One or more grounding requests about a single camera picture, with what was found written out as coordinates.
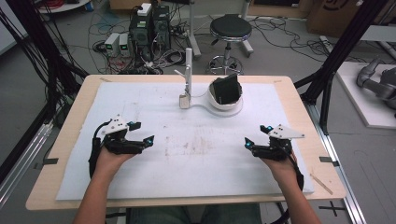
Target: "person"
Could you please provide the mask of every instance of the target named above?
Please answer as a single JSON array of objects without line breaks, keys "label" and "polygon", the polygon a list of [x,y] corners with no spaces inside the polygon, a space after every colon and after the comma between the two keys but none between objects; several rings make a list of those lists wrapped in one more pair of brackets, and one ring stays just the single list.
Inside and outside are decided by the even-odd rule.
[{"label": "person", "polygon": [[[74,224],[106,223],[106,200],[109,185],[122,164],[133,156],[131,154],[116,155],[105,147],[102,148],[95,172],[73,221]],[[289,208],[291,223],[320,223],[315,211],[298,187],[296,173],[291,162],[289,160],[271,161],[266,159],[262,159],[262,161],[270,168],[275,181],[282,190]],[[188,216],[180,215],[181,213],[186,214],[181,206],[142,208],[137,211],[140,213],[135,216],[133,214],[132,220],[137,220],[136,216],[139,216],[139,223],[150,224],[151,222],[145,221],[150,218],[158,220],[159,217],[166,218],[166,223],[190,223]],[[256,203],[208,205],[201,223],[261,223],[259,206]]]}]

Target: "black pole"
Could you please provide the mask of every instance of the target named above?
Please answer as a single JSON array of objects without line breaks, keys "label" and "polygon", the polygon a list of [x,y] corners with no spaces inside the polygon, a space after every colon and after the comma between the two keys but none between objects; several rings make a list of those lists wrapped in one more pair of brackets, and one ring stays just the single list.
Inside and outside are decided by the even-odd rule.
[{"label": "black pole", "polygon": [[319,121],[320,127],[325,134],[328,134],[327,118],[332,91],[332,79],[350,51],[361,40],[361,37],[387,2],[388,0],[365,0],[322,67],[315,74],[294,84],[296,88],[299,88],[311,82],[306,92],[301,96],[303,101],[312,105],[316,103],[320,94],[325,91],[322,98]]}]

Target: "chrome stool base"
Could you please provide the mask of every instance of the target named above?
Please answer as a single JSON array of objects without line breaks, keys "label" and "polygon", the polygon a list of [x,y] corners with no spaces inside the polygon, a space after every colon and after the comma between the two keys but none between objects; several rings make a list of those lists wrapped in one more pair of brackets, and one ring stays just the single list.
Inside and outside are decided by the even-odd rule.
[{"label": "chrome stool base", "polygon": [[214,75],[244,75],[244,67],[235,57],[226,59],[224,56],[216,56],[207,65],[206,72]]}]

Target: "person's left arm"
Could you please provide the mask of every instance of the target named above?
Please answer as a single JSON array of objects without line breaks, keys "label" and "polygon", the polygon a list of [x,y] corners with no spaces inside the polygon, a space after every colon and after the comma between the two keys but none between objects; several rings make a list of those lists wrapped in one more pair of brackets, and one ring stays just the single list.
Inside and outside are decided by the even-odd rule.
[{"label": "person's left arm", "polygon": [[122,164],[133,156],[131,154],[116,155],[109,152],[107,148],[102,148],[90,185],[85,191],[81,205],[73,221],[74,224],[104,224],[106,222],[108,187]]}]

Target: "person's right arm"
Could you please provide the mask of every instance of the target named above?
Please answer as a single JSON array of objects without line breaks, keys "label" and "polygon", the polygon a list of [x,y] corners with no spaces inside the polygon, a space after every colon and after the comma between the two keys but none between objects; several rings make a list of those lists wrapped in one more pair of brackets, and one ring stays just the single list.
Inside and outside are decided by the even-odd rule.
[{"label": "person's right arm", "polygon": [[262,159],[285,196],[289,208],[291,223],[320,223],[320,220],[298,187],[296,173],[289,160],[271,161]]}]

